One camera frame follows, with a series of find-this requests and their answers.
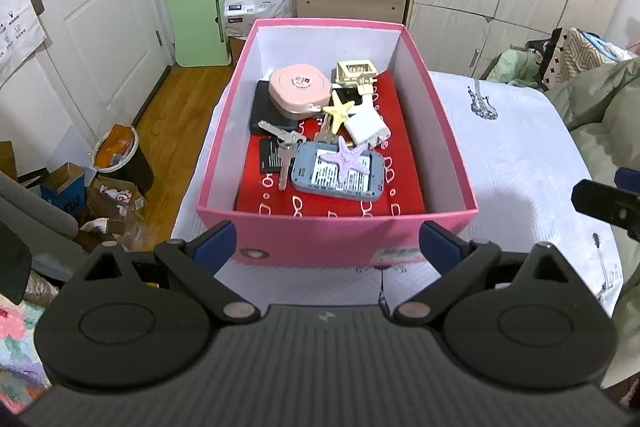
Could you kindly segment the metal key with ring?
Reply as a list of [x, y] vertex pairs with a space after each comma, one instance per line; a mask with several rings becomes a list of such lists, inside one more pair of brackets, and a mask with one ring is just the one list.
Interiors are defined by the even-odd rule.
[[285, 131], [265, 120], [258, 121], [258, 126], [278, 139], [278, 156], [281, 164], [278, 189], [284, 191], [288, 184], [292, 160], [299, 147], [307, 141], [306, 136], [297, 131]]

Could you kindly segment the pink cardboard storage box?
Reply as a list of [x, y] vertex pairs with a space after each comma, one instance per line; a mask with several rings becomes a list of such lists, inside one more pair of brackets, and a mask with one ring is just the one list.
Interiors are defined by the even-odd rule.
[[[248, 144], [255, 84], [266, 72], [295, 63], [329, 75], [338, 61], [368, 58], [392, 75], [409, 131], [423, 215], [373, 217], [286, 216], [235, 210]], [[477, 202], [442, 101], [409, 31], [401, 24], [340, 18], [272, 18], [254, 23], [228, 91], [217, 106], [210, 148], [195, 208], [204, 225], [228, 220], [238, 233], [235, 256], [262, 251], [262, 265], [356, 267], [372, 265], [382, 248], [414, 247], [420, 226], [433, 220], [461, 232]]]

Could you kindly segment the pink round compact case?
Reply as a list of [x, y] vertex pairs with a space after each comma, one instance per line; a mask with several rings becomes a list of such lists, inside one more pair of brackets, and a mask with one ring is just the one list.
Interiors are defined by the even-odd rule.
[[285, 117], [302, 120], [322, 112], [331, 101], [331, 81], [310, 64], [274, 70], [268, 80], [269, 96]]

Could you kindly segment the beige plastic box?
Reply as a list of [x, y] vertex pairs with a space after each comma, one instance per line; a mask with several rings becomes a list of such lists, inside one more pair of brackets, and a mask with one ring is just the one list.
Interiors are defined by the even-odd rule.
[[335, 69], [335, 82], [346, 88], [357, 88], [372, 84], [378, 77], [378, 70], [370, 60], [338, 61]]

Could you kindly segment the white patterned bed sheet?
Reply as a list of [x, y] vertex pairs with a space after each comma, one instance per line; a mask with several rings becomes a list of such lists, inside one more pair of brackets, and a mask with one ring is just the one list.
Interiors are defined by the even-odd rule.
[[[463, 238], [484, 237], [505, 251], [552, 243], [612, 313], [624, 285], [620, 254], [609, 225], [574, 210], [573, 187], [590, 173], [555, 108], [532, 89], [444, 72], [431, 78], [478, 205]], [[273, 303], [393, 308], [433, 283], [437, 273], [426, 262], [295, 269], [230, 260], [217, 277], [261, 310]]]

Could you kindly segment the blue open cardboard box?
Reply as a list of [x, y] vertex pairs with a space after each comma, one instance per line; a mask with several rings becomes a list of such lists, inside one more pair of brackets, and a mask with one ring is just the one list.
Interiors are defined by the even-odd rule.
[[86, 208], [85, 169], [66, 162], [43, 179], [40, 193], [54, 207], [78, 217]]

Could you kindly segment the black trash bin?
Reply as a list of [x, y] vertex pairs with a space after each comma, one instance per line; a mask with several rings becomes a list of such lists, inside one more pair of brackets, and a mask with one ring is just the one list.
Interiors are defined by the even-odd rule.
[[128, 124], [113, 124], [111, 130], [96, 143], [91, 160], [97, 173], [130, 182], [143, 195], [153, 186], [155, 176], [141, 148], [138, 132]]

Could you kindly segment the blue grey pocket device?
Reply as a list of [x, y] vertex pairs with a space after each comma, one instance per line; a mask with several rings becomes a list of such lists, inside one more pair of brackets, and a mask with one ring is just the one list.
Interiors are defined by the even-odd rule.
[[360, 169], [344, 165], [326, 155], [344, 158], [338, 145], [306, 142], [295, 156], [290, 180], [296, 190], [321, 196], [376, 202], [385, 188], [383, 156], [364, 150], [358, 157]]

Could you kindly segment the purple starfish clip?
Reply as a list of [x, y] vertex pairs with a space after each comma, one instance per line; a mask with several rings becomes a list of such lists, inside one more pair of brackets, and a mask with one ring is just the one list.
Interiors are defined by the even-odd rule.
[[362, 165], [360, 157], [368, 149], [367, 143], [361, 143], [355, 147], [349, 147], [344, 138], [338, 138], [338, 150], [330, 152], [329, 150], [320, 150], [318, 157], [330, 164], [337, 165], [337, 180], [345, 183], [348, 180], [348, 174], [355, 171], [362, 174], [369, 174], [370, 168]]

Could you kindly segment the black rectangular hard drive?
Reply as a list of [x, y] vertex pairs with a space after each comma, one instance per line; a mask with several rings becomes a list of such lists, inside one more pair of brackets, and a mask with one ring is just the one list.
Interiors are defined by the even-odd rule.
[[283, 116], [269, 95], [269, 82], [259, 80], [256, 83], [252, 111], [250, 112], [250, 134], [264, 135], [266, 132], [259, 127], [259, 121], [264, 120], [285, 131], [295, 131], [297, 121]]

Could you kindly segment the brown cardboard box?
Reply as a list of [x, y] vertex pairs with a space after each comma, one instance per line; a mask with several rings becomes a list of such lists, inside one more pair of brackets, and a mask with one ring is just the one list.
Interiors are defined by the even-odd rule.
[[228, 43], [232, 58], [232, 65], [236, 66], [236, 64], [238, 64], [239, 62], [246, 40], [242, 38], [230, 37], [228, 39]]

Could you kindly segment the white panel door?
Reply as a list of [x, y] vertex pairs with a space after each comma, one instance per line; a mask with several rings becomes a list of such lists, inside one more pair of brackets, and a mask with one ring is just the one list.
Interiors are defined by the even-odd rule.
[[154, 0], [42, 2], [46, 51], [87, 138], [133, 122], [170, 62]]

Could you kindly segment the white tote bag on door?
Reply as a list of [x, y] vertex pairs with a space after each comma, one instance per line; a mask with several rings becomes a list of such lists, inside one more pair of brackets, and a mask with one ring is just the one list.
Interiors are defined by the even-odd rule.
[[0, 0], [0, 87], [46, 38], [30, 0]]

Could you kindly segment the green folding table board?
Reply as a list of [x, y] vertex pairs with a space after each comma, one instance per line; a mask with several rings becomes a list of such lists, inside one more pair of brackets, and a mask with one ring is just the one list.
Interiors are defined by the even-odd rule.
[[164, 0], [181, 67], [228, 66], [231, 55], [224, 34], [224, 0]]

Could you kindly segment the white plastic-wrapped package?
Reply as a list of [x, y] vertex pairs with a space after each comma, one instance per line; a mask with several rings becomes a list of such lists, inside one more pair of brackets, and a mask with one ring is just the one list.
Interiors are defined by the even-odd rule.
[[293, 0], [224, 0], [224, 32], [246, 39], [255, 20], [291, 17]]

